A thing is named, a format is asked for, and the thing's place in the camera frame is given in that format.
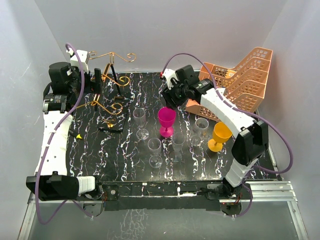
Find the pink plastic wine glass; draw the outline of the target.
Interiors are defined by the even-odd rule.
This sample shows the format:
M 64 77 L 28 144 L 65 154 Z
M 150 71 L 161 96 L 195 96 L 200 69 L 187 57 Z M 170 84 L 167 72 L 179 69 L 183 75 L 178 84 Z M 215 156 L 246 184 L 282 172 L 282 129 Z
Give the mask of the pink plastic wine glass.
M 173 125 L 176 120 L 176 112 L 171 108 L 163 107 L 158 111 L 157 116 L 160 123 L 160 135 L 165 138 L 171 137 L 174 134 Z

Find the orange plastic wine glass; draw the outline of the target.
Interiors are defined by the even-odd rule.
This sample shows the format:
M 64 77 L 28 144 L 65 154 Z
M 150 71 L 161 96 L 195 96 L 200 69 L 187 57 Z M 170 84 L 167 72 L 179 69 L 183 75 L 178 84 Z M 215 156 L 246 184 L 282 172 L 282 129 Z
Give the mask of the orange plastic wine glass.
M 220 152 L 226 143 L 232 136 L 231 130 L 223 123 L 218 122 L 215 124 L 212 132 L 212 138 L 208 141 L 208 148 L 212 152 Z

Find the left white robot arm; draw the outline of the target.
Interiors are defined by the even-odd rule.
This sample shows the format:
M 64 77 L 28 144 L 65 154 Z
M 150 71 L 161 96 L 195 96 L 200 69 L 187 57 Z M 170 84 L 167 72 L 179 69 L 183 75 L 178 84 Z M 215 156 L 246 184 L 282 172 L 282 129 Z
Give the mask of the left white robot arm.
M 51 82 L 43 92 L 44 132 L 36 174 L 28 176 L 26 186 L 41 201 L 75 200 L 87 194 L 97 200 L 103 195 L 102 185 L 94 176 L 68 176 L 67 141 L 73 115 L 68 114 L 81 90 L 81 74 L 76 66 L 57 62 L 49 66 Z

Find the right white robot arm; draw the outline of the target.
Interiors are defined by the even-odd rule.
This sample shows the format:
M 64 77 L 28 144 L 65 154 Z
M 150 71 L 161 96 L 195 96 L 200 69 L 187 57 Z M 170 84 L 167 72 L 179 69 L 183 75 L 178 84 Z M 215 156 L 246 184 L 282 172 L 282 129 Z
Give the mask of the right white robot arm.
M 166 82 L 162 96 L 167 107 L 175 110 L 188 99 L 194 100 L 210 110 L 226 126 L 226 130 L 219 129 L 213 134 L 215 142 L 226 138 L 229 133 L 234 136 L 231 149 L 233 161 L 220 189 L 226 197 L 235 198 L 241 192 L 243 179 L 268 148 L 267 124 L 242 113 L 223 96 L 222 88 L 214 88 L 210 79 L 199 80 L 193 75 L 181 82 L 174 72 L 162 73 L 160 78 Z

